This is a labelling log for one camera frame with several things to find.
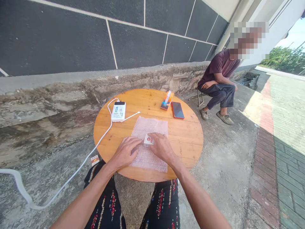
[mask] dark jeans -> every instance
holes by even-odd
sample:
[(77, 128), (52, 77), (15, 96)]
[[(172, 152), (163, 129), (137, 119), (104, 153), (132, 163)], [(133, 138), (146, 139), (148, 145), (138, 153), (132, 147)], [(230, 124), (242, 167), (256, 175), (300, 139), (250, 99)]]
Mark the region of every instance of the dark jeans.
[[(102, 160), (89, 170), (85, 178), (84, 188), (94, 179), (104, 165), (105, 162)], [(125, 218), (113, 176), (106, 185), (85, 228), (126, 229)], [(151, 202), (140, 228), (180, 228), (177, 179), (156, 183)]]
[(198, 86), (198, 90), (202, 93), (208, 94), (213, 97), (207, 107), (209, 110), (215, 105), (220, 103), (220, 107), (227, 108), (233, 107), (235, 86), (232, 84), (214, 84), (208, 89), (201, 88), (202, 85)]

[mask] black wall tile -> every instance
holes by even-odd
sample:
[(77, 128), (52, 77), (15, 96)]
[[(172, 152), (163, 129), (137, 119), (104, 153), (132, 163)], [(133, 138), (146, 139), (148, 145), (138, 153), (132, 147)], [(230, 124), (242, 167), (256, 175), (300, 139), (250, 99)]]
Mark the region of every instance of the black wall tile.
[(146, 26), (185, 35), (194, 0), (146, 0)]
[(212, 45), (197, 41), (190, 62), (205, 61)]
[(211, 61), (213, 59), (213, 57), (215, 56), (215, 49), (216, 49), (216, 47), (217, 47), (216, 45), (213, 45), (210, 53), (207, 56), (206, 61)]
[(229, 23), (225, 19), (218, 15), (215, 25), (207, 41), (213, 44), (218, 44), (228, 24)]
[(144, 25), (144, 0), (49, 0), (118, 20)]
[(118, 68), (162, 64), (166, 34), (109, 22)]
[(196, 41), (168, 35), (164, 64), (188, 62)]
[(207, 41), (216, 18), (217, 13), (214, 10), (203, 1), (197, 0), (186, 36)]
[(102, 19), (6, 0), (0, 7), (0, 31), (0, 66), (9, 75), (115, 69)]

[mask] smartphone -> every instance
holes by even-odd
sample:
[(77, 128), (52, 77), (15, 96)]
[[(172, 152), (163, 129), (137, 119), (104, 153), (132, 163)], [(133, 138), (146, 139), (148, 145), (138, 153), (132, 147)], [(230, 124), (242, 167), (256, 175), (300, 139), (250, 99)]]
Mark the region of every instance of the smartphone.
[(180, 103), (172, 102), (172, 109), (174, 118), (184, 119), (184, 114)]

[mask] table top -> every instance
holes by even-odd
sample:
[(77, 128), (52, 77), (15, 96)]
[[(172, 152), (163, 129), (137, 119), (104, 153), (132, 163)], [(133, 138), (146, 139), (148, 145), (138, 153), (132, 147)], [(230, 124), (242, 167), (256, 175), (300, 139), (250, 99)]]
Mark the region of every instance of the table top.
[[(98, 143), (111, 124), (111, 115), (107, 105), (112, 99), (118, 98), (120, 101), (126, 102), (125, 117), (129, 117), (138, 111), (141, 112), (124, 122), (114, 122), (112, 124), (111, 129), (97, 147), (99, 154), (105, 162), (108, 162), (114, 155), (122, 139), (131, 136), (137, 118), (142, 116), (144, 118), (166, 120), (168, 122), (168, 139), (175, 154), (182, 159), (189, 170), (196, 164), (203, 146), (201, 124), (193, 110), (176, 96), (174, 96), (172, 101), (181, 103), (185, 117), (183, 120), (173, 117), (171, 106), (167, 111), (161, 109), (160, 106), (165, 95), (166, 92), (154, 89), (134, 89), (111, 98), (102, 107), (94, 124), (93, 137), (95, 144)], [(114, 102), (109, 105), (111, 112)], [(168, 166), (167, 172), (127, 166), (120, 169), (118, 173), (125, 177), (144, 182), (161, 182), (177, 177), (170, 166)]]

